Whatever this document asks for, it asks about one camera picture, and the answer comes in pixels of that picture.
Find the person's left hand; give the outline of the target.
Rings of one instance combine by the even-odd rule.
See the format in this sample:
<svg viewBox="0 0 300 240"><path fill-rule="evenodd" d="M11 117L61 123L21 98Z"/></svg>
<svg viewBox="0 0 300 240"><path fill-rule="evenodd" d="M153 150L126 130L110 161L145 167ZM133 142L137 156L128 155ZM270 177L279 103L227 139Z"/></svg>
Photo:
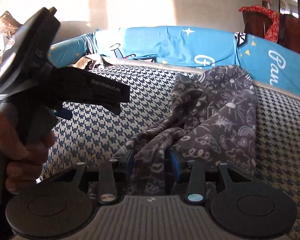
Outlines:
<svg viewBox="0 0 300 240"><path fill-rule="evenodd" d="M36 184L47 161L49 148L55 144L55 134L51 131L37 144L23 145L15 128L0 113L0 151L10 162L6 167L6 189L12 194Z"/></svg>

